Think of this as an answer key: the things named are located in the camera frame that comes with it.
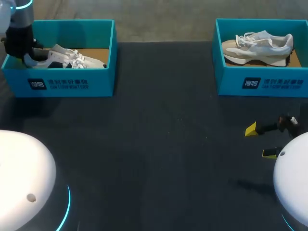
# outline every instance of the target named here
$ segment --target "open box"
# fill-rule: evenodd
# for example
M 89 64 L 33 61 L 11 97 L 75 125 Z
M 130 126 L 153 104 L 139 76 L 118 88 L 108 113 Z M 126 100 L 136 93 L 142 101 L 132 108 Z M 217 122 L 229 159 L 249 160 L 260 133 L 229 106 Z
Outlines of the open box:
M 35 21 L 34 38 L 100 59 L 106 69 L 29 69 L 7 55 L 2 71 L 16 97 L 106 97 L 113 95 L 117 40 L 113 20 Z
M 221 43 L 235 35 L 266 30 L 292 34 L 301 67 L 229 66 Z M 308 23 L 306 20 L 216 19 L 212 58 L 219 95 L 308 97 Z

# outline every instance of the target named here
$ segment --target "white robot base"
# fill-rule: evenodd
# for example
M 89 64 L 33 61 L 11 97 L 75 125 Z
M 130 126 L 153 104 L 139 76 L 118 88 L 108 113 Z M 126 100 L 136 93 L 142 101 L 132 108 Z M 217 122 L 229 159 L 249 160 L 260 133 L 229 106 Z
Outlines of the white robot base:
M 275 163 L 274 187 L 292 231 L 308 231 L 308 133 L 289 142 Z
M 69 186 L 37 139 L 0 130 L 0 231 L 77 231 Z

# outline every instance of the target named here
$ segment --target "beige sneaker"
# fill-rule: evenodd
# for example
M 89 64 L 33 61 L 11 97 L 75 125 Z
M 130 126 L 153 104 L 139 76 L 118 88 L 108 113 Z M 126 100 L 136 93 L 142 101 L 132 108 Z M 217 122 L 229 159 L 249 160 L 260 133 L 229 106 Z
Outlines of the beige sneaker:
M 286 66 L 286 58 L 293 49 L 293 36 L 278 37 L 266 31 L 250 32 L 223 42 L 222 48 L 225 58 L 236 64 L 260 60 L 272 66 Z

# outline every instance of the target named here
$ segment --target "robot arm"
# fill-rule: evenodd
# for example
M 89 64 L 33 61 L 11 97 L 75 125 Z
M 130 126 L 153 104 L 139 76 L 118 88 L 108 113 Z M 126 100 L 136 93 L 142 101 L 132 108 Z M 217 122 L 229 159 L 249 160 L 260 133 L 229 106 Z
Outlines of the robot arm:
M 33 0 L 0 0 L 1 18 L 8 14 L 8 5 L 10 6 L 11 19 L 9 27 L 6 30 L 6 39 L 3 39 L 5 51 L 16 58 L 23 59 L 26 53 L 32 56 L 34 47 L 34 38 L 32 32 L 32 23 L 34 22 Z M 7 25 L 6 19 L 1 20 L 2 29 Z

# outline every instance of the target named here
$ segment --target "white sneaker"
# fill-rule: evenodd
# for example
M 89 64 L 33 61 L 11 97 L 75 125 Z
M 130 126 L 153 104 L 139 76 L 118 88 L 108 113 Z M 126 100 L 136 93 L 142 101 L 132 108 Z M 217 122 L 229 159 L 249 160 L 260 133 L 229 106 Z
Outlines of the white sneaker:
M 265 30 L 250 32 L 223 42 L 222 48 L 225 58 L 236 64 L 260 60 L 272 66 L 286 66 L 286 58 L 293 49 L 293 36 L 273 36 Z
M 67 55 L 70 59 L 76 59 L 76 58 L 82 59 L 87 68 L 102 68 L 102 69 L 107 68 L 107 65 L 100 60 L 83 56 L 82 54 L 78 53 L 77 50 L 73 51 L 71 49 L 65 49 L 58 44 L 54 45 L 54 47 L 51 48 L 51 51 Z
M 24 56 L 24 63 L 27 67 L 34 69 L 46 68 L 72 68 L 72 69 L 86 69 L 83 57 L 72 59 L 65 54 L 55 51 L 48 51 L 42 49 L 34 49 L 35 60 L 29 54 Z

